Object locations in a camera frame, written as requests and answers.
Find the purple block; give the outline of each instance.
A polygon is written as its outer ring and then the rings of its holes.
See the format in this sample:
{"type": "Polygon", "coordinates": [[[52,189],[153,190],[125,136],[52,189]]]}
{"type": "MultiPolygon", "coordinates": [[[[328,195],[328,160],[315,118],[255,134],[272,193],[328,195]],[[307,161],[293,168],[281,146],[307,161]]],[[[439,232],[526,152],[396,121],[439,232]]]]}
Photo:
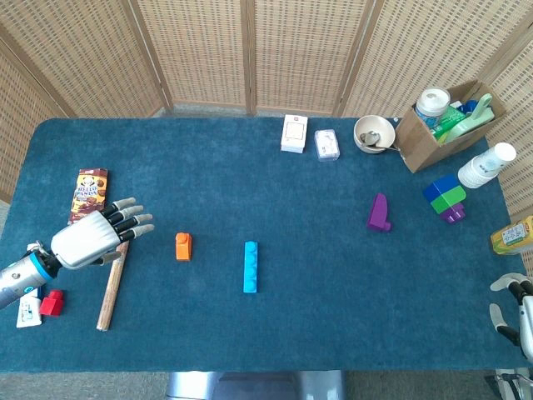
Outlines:
{"type": "Polygon", "coordinates": [[[461,202],[459,202],[457,204],[454,204],[450,208],[447,208],[439,215],[441,216],[441,219],[446,221],[447,223],[457,223],[466,216],[465,207],[462,205],[461,202]]]}
{"type": "Polygon", "coordinates": [[[392,225],[386,220],[386,213],[386,197],[383,193],[378,193],[374,198],[374,204],[372,204],[366,227],[377,231],[389,232],[392,225]]]}

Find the wooden stick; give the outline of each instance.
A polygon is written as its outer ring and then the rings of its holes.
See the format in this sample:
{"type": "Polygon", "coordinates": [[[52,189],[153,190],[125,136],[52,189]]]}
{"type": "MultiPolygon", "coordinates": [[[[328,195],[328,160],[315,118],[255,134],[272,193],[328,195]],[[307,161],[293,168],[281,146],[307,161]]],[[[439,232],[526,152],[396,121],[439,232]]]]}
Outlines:
{"type": "Polygon", "coordinates": [[[115,300],[117,299],[118,285],[126,261],[126,253],[129,242],[121,243],[117,246],[117,251],[122,255],[120,258],[113,261],[111,265],[111,272],[109,273],[109,280],[107,281],[106,293],[103,296],[102,308],[100,309],[100,316],[98,317],[97,330],[106,332],[111,323],[111,316],[115,307],[115,300]]]}

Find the green block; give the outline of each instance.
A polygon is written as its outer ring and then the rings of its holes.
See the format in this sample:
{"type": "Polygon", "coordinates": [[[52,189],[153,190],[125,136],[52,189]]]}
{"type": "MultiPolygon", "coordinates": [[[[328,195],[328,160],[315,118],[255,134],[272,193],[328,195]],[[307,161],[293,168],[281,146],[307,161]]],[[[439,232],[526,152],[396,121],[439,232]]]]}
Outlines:
{"type": "Polygon", "coordinates": [[[465,189],[463,189],[462,186],[455,186],[453,189],[442,193],[439,197],[433,200],[431,206],[437,214],[440,214],[447,208],[462,202],[464,199],[466,199],[465,189]]]}

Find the blue lego brick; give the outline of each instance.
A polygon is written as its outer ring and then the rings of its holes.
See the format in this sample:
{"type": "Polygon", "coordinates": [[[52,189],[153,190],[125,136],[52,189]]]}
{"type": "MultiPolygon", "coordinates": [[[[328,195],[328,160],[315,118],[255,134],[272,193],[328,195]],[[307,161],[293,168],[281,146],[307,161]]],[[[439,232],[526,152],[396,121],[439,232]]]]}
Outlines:
{"type": "Polygon", "coordinates": [[[453,188],[460,186],[461,184],[453,174],[446,175],[434,181],[430,186],[426,187],[422,192],[426,200],[431,203],[438,198],[441,194],[450,191],[453,188]]]}
{"type": "Polygon", "coordinates": [[[257,242],[244,243],[244,293],[257,293],[257,242]]]}

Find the floor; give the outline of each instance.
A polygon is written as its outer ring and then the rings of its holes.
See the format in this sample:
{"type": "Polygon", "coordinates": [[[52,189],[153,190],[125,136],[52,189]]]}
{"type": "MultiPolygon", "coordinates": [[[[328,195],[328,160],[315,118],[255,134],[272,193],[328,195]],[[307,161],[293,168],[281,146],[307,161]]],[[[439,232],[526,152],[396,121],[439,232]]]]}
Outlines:
{"type": "MultiPolygon", "coordinates": [[[[277,112],[261,116],[280,117],[277,112]]],[[[238,108],[180,106],[174,112],[159,112],[155,117],[245,117],[238,108]]],[[[0,201],[0,236],[8,205],[0,201]]],[[[495,400],[501,398],[487,383],[493,371],[442,372],[349,372],[346,376],[347,400],[495,400]]],[[[7,373],[0,374],[0,400],[62,399],[163,399],[167,385],[164,372],[83,372],[83,373],[7,373]]]]}

